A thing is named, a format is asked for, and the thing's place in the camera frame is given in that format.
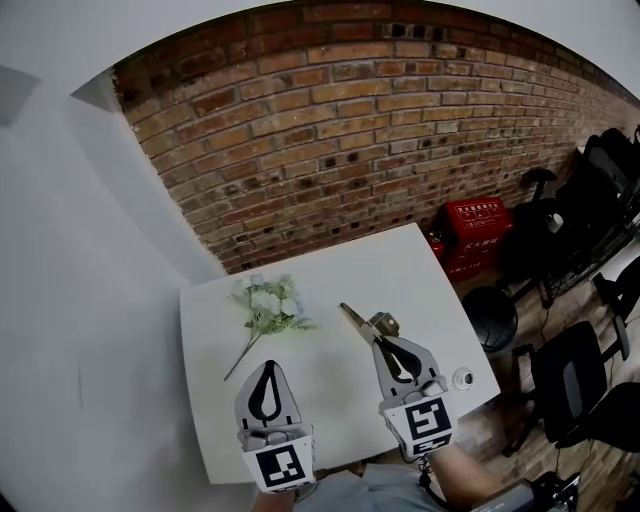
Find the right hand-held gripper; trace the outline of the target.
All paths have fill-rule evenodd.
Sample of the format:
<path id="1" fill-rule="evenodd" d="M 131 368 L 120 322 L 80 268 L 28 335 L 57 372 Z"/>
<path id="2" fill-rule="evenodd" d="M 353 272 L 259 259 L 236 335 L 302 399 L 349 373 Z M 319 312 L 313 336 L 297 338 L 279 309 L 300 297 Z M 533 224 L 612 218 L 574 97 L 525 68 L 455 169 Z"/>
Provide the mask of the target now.
<path id="1" fill-rule="evenodd" d="M 438 375 L 432 353 L 405 338 L 377 339 L 372 353 L 386 399 L 380 403 L 379 413 L 403 456 L 416 460 L 450 445 L 456 433 L 456 414 L 446 379 Z M 393 397 L 402 385 L 423 378 L 429 381 L 403 397 Z"/>

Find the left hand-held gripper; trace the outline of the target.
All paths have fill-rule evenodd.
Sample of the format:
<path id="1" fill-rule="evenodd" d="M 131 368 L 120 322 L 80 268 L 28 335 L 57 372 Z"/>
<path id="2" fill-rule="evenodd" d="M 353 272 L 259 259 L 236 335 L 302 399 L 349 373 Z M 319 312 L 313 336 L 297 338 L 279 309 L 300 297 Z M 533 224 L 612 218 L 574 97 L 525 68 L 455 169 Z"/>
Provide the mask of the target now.
<path id="1" fill-rule="evenodd" d="M 313 426 L 302 422 L 297 403 L 280 365 L 273 362 L 272 394 L 275 427 L 269 421 L 271 362 L 253 371 L 241 386 L 234 409 L 241 431 L 242 458 L 259 490 L 267 494 L 305 487 L 316 482 Z"/>

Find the person's right forearm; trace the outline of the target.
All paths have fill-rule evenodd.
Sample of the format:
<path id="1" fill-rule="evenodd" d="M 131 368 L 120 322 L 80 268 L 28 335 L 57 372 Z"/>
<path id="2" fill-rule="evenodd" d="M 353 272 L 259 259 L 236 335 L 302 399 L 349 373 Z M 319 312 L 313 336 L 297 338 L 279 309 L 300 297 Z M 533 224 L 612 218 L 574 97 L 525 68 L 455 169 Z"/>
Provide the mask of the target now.
<path id="1" fill-rule="evenodd" d="M 456 443 L 427 455 L 446 502 L 469 511 L 503 489 L 503 480 Z"/>

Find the person's left forearm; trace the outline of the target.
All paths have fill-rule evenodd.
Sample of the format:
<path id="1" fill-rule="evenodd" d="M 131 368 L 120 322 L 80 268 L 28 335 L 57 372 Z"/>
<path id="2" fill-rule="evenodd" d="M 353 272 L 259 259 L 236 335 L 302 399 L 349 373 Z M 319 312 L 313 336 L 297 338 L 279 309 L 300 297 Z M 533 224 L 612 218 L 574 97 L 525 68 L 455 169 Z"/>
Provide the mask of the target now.
<path id="1" fill-rule="evenodd" d="M 297 491 L 284 491 L 280 493 L 260 492 L 250 512 L 293 512 L 298 497 Z"/>

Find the black standing fan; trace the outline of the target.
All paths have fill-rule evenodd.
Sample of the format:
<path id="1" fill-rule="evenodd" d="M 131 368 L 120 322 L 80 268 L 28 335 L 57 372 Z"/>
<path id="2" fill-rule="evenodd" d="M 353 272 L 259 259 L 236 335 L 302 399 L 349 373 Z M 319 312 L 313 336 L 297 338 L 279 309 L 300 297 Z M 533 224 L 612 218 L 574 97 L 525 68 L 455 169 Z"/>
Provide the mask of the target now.
<path id="1" fill-rule="evenodd" d="M 546 216 L 558 213 L 564 225 L 550 233 Z M 498 262 L 502 272 L 493 286 L 472 289 L 462 300 L 483 350 L 505 349 L 518 329 L 516 304 L 529 292 L 540 292 L 548 310 L 601 267 L 634 236 L 640 235 L 640 202 L 620 213 L 563 207 L 554 199 L 523 203 L 514 209 L 514 230 L 506 238 Z"/>

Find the artificial flower bouquet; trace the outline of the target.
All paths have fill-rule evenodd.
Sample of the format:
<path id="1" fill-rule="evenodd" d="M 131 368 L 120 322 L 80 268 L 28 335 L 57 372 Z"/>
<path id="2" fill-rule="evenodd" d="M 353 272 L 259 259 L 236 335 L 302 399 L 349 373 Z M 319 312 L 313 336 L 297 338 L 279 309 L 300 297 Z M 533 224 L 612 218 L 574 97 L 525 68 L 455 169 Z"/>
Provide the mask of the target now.
<path id="1" fill-rule="evenodd" d="M 229 298 L 248 314 L 244 327 L 248 340 L 237 360 L 224 377 L 227 381 L 236 368 L 262 338 L 286 331 L 312 331 L 318 326 L 306 315 L 296 283 L 290 274 L 266 279 L 263 274 L 251 274 L 237 282 Z"/>

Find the white table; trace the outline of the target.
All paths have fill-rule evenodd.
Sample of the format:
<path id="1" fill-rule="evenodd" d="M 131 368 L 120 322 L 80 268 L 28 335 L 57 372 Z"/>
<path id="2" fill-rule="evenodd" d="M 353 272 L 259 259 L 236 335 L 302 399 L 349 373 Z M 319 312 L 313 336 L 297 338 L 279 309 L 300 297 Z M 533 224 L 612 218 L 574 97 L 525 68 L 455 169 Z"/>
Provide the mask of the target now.
<path id="1" fill-rule="evenodd" d="M 457 414 L 477 409 L 499 392 L 461 302 L 416 225 L 273 263 L 259 274 L 269 280 L 291 276 L 311 330 L 265 336 L 247 348 L 248 314 L 232 299 L 246 273 L 189 287 L 180 295 L 191 409 L 214 484 L 251 480 L 237 438 L 234 401 L 247 377 L 270 359 L 283 369 L 301 416 L 313 426 L 318 467 L 349 464 L 396 447 L 378 411 L 382 395 L 371 349 L 341 303 L 366 318 L 390 313 L 401 335 L 426 347 L 447 379 L 469 370 L 471 387 L 452 393 Z"/>

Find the person's light blue clothing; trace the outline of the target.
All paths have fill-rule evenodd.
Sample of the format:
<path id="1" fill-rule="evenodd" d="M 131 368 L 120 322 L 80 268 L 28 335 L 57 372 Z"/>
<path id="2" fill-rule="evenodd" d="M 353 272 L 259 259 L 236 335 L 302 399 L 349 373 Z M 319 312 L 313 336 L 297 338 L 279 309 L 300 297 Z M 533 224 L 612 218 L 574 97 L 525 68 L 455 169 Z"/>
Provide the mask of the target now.
<path id="1" fill-rule="evenodd" d="M 321 480 L 293 512 L 447 512 L 408 467 L 369 464 L 361 476 L 349 471 Z"/>

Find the red fire extinguisher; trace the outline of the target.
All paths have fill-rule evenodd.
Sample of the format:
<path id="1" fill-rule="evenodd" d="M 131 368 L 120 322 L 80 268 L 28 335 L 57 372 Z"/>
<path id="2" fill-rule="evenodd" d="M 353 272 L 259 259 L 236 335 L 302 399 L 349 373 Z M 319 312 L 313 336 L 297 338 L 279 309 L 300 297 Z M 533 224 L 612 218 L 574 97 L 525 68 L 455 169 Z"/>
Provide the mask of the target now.
<path id="1" fill-rule="evenodd" d="M 446 251 L 446 244 L 443 238 L 443 234 L 440 231 L 430 230 L 425 231 L 424 236 L 436 259 L 438 261 L 442 261 Z"/>

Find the red fire extinguisher box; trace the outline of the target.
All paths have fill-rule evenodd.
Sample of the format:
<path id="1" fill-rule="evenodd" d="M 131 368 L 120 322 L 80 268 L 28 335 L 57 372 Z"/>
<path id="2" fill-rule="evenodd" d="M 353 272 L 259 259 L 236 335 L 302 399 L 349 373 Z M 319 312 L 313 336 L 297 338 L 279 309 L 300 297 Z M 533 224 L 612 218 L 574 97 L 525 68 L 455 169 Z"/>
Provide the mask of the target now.
<path id="1" fill-rule="evenodd" d="M 513 222 L 499 197 L 445 203 L 441 211 L 442 266 L 451 281 L 478 275 L 495 262 Z"/>

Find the black office chair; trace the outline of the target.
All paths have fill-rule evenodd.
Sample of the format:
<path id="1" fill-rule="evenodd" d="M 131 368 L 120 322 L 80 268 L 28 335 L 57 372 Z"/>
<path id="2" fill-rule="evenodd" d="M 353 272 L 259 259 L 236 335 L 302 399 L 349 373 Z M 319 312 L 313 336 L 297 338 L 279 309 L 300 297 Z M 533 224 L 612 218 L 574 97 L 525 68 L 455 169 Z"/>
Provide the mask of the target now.
<path id="1" fill-rule="evenodd" d="M 530 357 L 534 388 L 518 396 L 534 404 L 519 438 L 503 450 L 509 457 L 519 451 L 539 422 L 556 448 L 597 440 L 620 450 L 640 453 L 640 383 L 608 386 L 605 363 L 620 354 L 630 355 L 628 317 L 640 300 L 640 256 L 617 277 L 593 278 L 598 294 L 614 312 L 616 340 L 604 351 L 590 322 L 565 329 L 535 349 L 531 344 L 513 351 Z"/>
<path id="2" fill-rule="evenodd" d="M 583 211 L 611 207 L 624 212 L 635 201 L 640 202 L 640 127 L 634 139 L 612 128 L 591 136 L 577 155 L 566 181 L 557 189 L 551 186 L 557 175 L 544 168 L 533 168 L 521 180 L 525 188 L 534 191 L 523 203 L 554 199 L 563 207 L 576 206 Z"/>

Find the black tablet with screen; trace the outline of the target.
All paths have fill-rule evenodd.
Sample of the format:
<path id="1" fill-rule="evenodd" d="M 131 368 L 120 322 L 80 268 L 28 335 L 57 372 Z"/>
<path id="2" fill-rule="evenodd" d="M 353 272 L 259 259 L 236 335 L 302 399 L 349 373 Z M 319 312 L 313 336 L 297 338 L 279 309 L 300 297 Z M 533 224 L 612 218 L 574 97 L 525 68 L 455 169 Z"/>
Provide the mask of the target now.
<path id="1" fill-rule="evenodd" d="M 549 471 L 511 484 L 471 512 L 577 512 L 579 484 L 579 472 L 561 479 Z"/>

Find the grey square wall panel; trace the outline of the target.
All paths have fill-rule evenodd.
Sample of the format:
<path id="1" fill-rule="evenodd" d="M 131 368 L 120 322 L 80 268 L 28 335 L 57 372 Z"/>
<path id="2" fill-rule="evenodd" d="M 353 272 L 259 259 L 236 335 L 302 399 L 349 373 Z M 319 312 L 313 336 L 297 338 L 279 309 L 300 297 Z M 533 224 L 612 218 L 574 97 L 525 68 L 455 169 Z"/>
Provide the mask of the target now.
<path id="1" fill-rule="evenodd" d="M 0 127 L 11 126 L 41 80 L 0 65 Z"/>

